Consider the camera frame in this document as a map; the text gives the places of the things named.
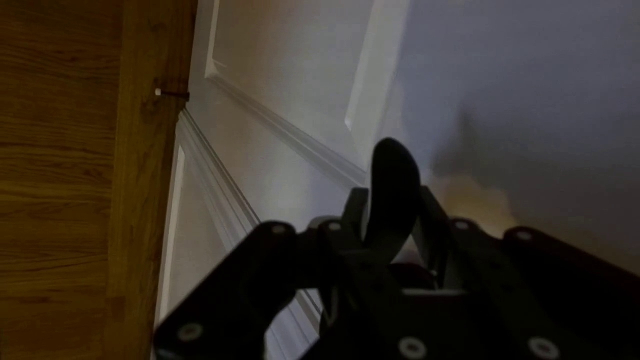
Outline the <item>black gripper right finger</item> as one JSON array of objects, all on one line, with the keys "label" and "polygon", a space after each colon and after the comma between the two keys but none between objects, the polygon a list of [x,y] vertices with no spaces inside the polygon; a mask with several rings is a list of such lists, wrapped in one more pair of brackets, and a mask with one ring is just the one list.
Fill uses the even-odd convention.
[{"label": "black gripper right finger", "polygon": [[463,218],[429,219],[425,263],[505,357],[640,360],[640,278],[545,232],[495,240]]}]

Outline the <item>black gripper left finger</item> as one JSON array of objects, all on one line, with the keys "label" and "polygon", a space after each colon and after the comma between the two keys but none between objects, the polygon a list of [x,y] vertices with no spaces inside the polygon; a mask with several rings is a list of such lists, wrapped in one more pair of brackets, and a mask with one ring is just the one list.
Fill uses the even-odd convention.
[{"label": "black gripper left finger", "polygon": [[257,224],[154,329],[155,360],[266,360],[266,331],[297,289],[332,275],[340,219]]}]

